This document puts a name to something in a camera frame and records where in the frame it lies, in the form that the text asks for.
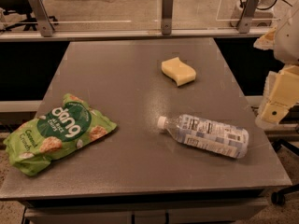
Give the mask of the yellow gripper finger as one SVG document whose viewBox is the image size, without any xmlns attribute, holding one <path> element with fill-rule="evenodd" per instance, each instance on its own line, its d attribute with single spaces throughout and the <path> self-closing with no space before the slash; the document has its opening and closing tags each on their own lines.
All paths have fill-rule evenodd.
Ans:
<svg viewBox="0 0 299 224">
<path fill-rule="evenodd" d="M 263 90 L 260 119 L 279 124 L 299 102 L 299 66 L 285 65 L 277 73 L 270 71 Z"/>
<path fill-rule="evenodd" d="M 259 37 L 253 44 L 253 47 L 261 50 L 269 50 L 274 48 L 274 39 L 276 27 L 270 29 L 267 33 Z"/>
</svg>

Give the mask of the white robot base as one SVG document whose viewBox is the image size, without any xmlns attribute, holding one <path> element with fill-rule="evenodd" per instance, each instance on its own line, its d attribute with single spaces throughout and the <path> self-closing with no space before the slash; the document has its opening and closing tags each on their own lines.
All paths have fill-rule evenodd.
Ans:
<svg viewBox="0 0 299 224">
<path fill-rule="evenodd" d="M 278 20 L 274 12 L 274 6 L 277 1 L 278 0 L 260 0 L 255 10 L 251 27 L 271 27 L 273 21 Z M 245 2 L 246 0 L 239 0 L 235 4 L 235 8 L 230 18 L 230 25 L 234 28 L 236 28 L 240 20 Z"/>
</svg>

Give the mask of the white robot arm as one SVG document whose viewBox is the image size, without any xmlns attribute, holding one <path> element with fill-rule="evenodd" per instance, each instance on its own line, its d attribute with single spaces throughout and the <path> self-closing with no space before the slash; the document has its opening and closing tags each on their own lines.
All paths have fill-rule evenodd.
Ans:
<svg viewBox="0 0 299 224">
<path fill-rule="evenodd" d="M 284 64 L 277 73 L 268 74 L 255 120 L 259 127 L 269 129 L 278 125 L 299 102 L 299 2 L 253 47 L 273 50 L 275 59 Z"/>
</svg>

